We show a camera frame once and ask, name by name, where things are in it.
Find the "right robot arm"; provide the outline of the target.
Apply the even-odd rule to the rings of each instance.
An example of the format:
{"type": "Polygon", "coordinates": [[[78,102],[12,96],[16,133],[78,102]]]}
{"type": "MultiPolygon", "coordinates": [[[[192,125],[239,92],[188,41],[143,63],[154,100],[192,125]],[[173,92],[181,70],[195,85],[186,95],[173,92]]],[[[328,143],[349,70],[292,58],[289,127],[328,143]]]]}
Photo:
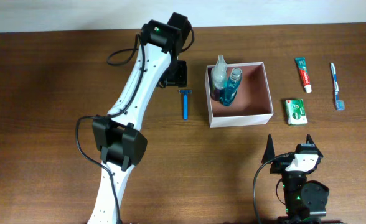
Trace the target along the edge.
{"type": "Polygon", "coordinates": [[[324,184],[308,180],[323,158],[311,139],[298,144],[295,151],[276,155],[271,135],[268,136],[263,165],[270,164],[271,174],[280,174],[283,183],[286,216],[278,217],[278,223],[320,223],[326,216],[329,188],[324,184]]]}

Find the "teal mouthwash bottle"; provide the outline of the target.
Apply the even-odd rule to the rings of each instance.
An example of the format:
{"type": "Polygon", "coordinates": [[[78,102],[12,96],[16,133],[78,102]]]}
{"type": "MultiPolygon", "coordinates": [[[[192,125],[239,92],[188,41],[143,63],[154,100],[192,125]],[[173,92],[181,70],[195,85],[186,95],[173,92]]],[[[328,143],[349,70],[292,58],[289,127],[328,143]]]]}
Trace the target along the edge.
{"type": "Polygon", "coordinates": [[[224,106],[230,106],[235,99],[238,87],[240,86],[240,82],[242,80],[242,73],[242,70],[238,67],[232,69],[227,80],[224,95],[222,96],[220,101],[224,106]]]}

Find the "blue disposable razor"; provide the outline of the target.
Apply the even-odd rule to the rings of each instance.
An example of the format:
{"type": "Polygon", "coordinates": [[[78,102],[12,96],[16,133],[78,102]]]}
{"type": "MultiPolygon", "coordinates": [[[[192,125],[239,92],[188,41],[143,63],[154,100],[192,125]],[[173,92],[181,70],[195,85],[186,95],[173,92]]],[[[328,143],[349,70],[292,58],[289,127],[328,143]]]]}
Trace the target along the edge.
{"type": "Polygon", "coordinates": [[[183,95],[184,120],[188,120],[188,96],[192,93],[192,90],[179,90],[179,93],[183,95]]]}

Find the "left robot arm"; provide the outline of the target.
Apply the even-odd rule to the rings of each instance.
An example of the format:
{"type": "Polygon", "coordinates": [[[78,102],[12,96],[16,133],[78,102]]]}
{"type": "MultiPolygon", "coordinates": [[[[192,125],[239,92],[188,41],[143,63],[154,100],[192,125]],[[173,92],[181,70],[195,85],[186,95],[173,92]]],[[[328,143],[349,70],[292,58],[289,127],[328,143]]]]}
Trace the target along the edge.
{"type": "Polygon", "coordinates": [[[194,39],[186,16],[173,13],[167,23],[151,20],[136,34],[130,59],[134,67],[120,97],[106,115],[92,115],[100,153],[101,180],[89,223],[121,223],[120,207],[129,176],[144,156],[148,140],[141,134],[144,114],[156,88],[187,85],[187,64],[179,55],[194,39]]]}

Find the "foam soap pump bottle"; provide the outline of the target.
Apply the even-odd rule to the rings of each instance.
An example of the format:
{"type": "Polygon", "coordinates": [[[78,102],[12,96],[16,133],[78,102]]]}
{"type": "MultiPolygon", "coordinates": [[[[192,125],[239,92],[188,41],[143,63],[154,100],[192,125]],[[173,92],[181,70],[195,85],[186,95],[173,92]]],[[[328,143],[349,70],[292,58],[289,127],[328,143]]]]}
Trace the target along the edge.
{"type": "Polygon", "coordinates": [[[221,93],[227,83],[227,63],[223,55],[218,56],[218,60],[213,69],[211,69],[211,97],[215,101],[220,101],[221,93]]]}

